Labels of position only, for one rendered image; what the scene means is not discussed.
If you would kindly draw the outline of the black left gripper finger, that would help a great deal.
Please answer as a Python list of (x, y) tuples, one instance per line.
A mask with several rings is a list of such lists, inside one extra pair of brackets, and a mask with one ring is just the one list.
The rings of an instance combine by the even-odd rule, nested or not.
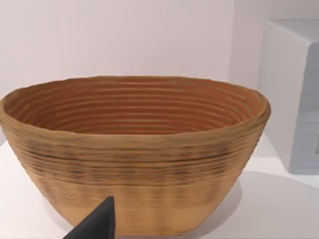
[(107, 197), (62, 239), (115, 239), (115, 200)]

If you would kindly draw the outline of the brown woven basket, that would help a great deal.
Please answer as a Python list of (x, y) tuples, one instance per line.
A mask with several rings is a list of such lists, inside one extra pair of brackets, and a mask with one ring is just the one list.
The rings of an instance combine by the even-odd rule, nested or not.
[(241, 175), (271, 115), (260, 92), (178, 76), (94, 76), (16, 89), (0, 126), (71, 225), (115, 199), (117, 234), (199, 227)]

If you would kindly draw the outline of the pale grey microwave oven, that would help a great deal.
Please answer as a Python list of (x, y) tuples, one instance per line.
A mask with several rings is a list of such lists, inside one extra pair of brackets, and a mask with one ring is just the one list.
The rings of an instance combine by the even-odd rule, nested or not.
[(270, 19), (258, 90), (269, 100), (266, 135), (284, 168), (319, 175), (319, 19)]

